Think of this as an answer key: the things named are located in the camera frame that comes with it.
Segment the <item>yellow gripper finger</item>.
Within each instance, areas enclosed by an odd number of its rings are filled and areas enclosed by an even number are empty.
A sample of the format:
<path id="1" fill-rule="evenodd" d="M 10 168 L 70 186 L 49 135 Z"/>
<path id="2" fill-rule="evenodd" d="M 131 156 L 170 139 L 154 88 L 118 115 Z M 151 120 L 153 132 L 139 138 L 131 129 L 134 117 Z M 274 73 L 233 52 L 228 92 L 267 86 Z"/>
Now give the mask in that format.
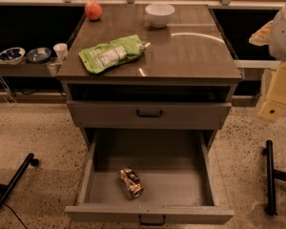
<path id="1" fill-rule="evenodd" d="M 269 21 L 258 31 L 253 33 L 249 38 L 249 43 L 259 47 L 268 45 L 272 25 L 273 21 Z"/>
<path id="2" fill-rule="evenodd" d="M 260 100 L 257 115 L 266 121 L 276 121 L 286 113 L 286 62 L 267 74 L 269 83 Z"/>

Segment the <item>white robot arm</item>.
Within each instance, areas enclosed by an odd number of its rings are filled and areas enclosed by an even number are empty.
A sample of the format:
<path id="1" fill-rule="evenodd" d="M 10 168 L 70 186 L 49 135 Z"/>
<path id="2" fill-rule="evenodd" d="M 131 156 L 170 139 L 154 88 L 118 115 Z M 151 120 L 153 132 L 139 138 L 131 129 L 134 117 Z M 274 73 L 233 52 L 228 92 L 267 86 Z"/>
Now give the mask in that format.
<path id="1" fill-rule="evenodd" d="M 271 81 L 257 115 L 276 121 L 286 113 L 286 4 L 275 18 L 256 31 L 249 39 L 256 46 L 269 46 L 269 54 L 280 64 L 271 71 Z"/>

